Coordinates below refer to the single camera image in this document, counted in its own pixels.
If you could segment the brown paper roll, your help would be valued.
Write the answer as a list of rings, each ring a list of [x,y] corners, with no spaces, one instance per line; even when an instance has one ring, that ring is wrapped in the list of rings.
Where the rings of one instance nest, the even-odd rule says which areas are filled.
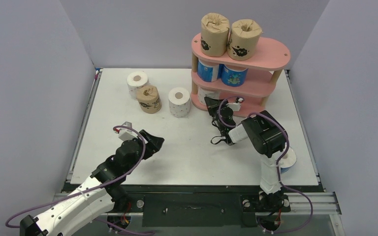
[[[234,22],[227,43],[227,54],[237,61],[250,59],[262,34],[261,26],[252,19]]]

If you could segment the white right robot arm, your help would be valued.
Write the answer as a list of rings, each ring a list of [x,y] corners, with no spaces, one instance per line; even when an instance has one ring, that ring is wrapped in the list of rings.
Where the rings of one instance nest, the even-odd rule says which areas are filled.
[[[212,117],[212,126],[220,132],[220,140],[211,140],[212,144],[225,142],[231,146],[248,139],[258,152],[261,162],[259,186],[264,192],[258,196],[258,203],[264,210],[272,209],[278,202],[275,193],[282,188],[280,160],[289,149],[286,130],[267,110],[250,113],[236,124],[233,120],[234,111],[227,99],[205,97],[204,101]]]

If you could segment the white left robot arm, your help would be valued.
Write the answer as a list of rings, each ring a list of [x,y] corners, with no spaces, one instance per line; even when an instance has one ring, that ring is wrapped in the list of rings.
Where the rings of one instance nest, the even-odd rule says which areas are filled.
[[[129,202],[121,184],[136,166],[159,152],[164,138],[145,130],[122,142],[85,181],[45,212],[20,221],[21,236],[71,236],[101,214],[122,211]]]

